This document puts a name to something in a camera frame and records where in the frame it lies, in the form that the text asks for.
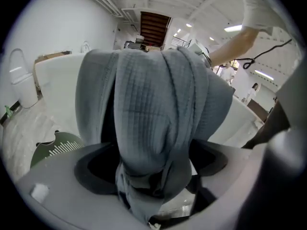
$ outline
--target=white sleeve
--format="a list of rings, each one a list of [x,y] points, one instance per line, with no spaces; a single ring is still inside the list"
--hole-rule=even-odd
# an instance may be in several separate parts
[[[250,92],[250,90],[248,91],[248,94],[247,94],[247,96],[246,96],[246,99],[250,96],[250,94],[251,94],[251,92]]]
[[[280,27],[287,31],[279,15],[265,0],[243,0],[243,27],[251,27],[272,35],[273,27]]]
[[[256,97],[256,91],[253,91],[251,94],[250,94],[250,98],[251,99],[254,99]]]

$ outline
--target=toilet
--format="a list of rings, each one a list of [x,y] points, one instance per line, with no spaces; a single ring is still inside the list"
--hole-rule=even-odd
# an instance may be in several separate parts
[[[37,92],[33,75],[28,72],[21,49],[16,48],[11,52],[9,66],[12,87],[20,105],[23,108],[33,106],[38,101]]]

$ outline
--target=black cable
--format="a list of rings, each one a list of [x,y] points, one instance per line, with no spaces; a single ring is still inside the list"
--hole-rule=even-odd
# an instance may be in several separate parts
[[[283,46],[285,46],[286,44],[290,43],[291,41],[292,41],[292,39],[288,40],[287,42],[285,42],[285,43],[283,43],[283,44],[275,45],[274,47],[270,48],[269,50],[264,51],[264,52],[258,54],[258,55],[257,55],[256,57],[254,57],[254,58],[239,58],[239,59],[235,59],[235,60],[250,60],[250,62],[246,62],[246,63],[243,64],[243,69],[246,70],[246,69],[248,69],[252,64],[255,63],[255,59],[257,59],[258,57],[260,57],[260,56],[262,56],[262,55],[264,55],[264,54],[266,54],[266,53],[271,52],[271,51],[272,51],[273,49],[275,49],[275,48],[283,47]]]

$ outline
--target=tiled floor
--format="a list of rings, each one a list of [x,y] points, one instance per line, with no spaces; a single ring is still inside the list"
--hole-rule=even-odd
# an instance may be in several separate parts
[[[37,142],[54,140],[54,131],[67,131],[56,124],[46,109],[43,98],[25,109],[19,107],[4,123],[2,159],[12,180],[16,182],[30,169]]]

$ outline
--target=white toilet lid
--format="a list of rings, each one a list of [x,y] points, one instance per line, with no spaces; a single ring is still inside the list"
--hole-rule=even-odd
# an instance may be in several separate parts
[[[24,59],[24,53],[21,49],[14,49],[10,54],[9,61],[12,82],[29,73]]]
[[[12,81],[12,84],[13,85],[18,84],[18,83],[22,82],[23,80],[25,80],[25,79],[27,79],[29,77],[32,77],[32,73],[25,74],[25,75],[15,79],[14,81]]]

